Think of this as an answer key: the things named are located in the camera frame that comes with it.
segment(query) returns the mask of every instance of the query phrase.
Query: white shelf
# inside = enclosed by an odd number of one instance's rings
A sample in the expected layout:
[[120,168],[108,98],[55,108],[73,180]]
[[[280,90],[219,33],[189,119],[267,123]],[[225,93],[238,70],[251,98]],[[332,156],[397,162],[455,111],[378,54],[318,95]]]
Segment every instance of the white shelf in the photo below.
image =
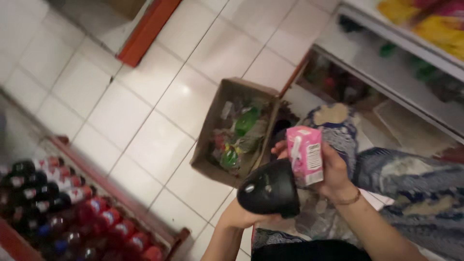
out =
[[410,30],[391,23],[377,10],[379,2],[380,0],[344,0],[338,12],[464,82],[464,61]]
[[338,15],[316,40],[313,49],[323,54],[390,99],[421,116],[429,123],[464,142],[464,106],[444,103],[414,77],[411,55],[399,48],[393,56],[379,56],[380,46],[386,41],[367,30],[345,33],[337,24]]

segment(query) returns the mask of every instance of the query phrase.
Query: white tile floor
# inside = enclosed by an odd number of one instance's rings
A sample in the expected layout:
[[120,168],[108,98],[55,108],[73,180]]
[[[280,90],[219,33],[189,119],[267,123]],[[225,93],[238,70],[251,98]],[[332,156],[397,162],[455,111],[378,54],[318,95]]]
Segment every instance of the white tile floor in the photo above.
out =
[[[184,0],[133,69],[43,0],[0,0],[0,84],[147,210],[191,229],[185,260],[196,261],[236,193],[189,166],[218,83],[281,90],[336,4]],[[388,200],[366,196],[376,207]],[[237,260],[250,260],[250,240],[248,229]]]

